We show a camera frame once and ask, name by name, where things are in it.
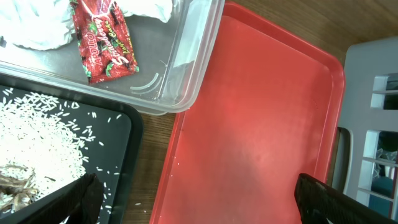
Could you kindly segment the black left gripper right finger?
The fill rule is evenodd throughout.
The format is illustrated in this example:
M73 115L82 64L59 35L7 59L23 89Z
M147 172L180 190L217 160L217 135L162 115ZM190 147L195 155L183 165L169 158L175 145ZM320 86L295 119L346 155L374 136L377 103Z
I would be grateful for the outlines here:
M397 224L306 173L298 175L294 197L302 224Z

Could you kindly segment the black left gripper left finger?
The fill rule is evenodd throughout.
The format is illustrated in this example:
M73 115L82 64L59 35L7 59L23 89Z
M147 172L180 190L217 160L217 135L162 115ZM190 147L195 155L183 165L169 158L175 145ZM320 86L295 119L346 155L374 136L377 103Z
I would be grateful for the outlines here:
M104 186L95 173L58 189L31 205L1 218L1 224L97 223Z

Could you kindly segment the brown food scraps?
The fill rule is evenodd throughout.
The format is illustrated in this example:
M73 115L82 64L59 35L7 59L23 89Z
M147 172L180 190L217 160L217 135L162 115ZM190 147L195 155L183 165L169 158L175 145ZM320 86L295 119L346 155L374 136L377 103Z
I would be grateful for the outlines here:
M1 174L1 211L17 212L36 201L39 191L32 186L35 173L25 179Z

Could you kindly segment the white rice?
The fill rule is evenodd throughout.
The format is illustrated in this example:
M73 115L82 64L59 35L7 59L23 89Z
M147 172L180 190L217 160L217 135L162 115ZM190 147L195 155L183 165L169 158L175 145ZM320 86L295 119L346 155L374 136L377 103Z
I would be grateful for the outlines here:
M63 122L66 113L54 112L57 97L11 93L1 90L1 174L25 179L35 173L38 201L88 173L83 148L95 137L91 126L78 134L76 122Z

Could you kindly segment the red strawberry snack wrapper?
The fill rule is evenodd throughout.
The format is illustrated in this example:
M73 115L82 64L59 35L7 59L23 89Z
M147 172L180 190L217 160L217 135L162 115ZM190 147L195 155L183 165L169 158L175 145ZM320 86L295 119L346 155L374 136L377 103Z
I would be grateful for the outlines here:
M115 0L70 0L70 6L89 84L139 72L129 29Z

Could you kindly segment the white napkin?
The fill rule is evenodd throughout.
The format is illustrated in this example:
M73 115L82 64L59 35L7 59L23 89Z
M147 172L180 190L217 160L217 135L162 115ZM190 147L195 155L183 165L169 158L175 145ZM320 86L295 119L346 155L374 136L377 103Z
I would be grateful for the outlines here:
M137 15L166 23L172 0L117 0L126 17ZM1 39L36 50L57 49L72 41L75 32L69 0L1 0Z

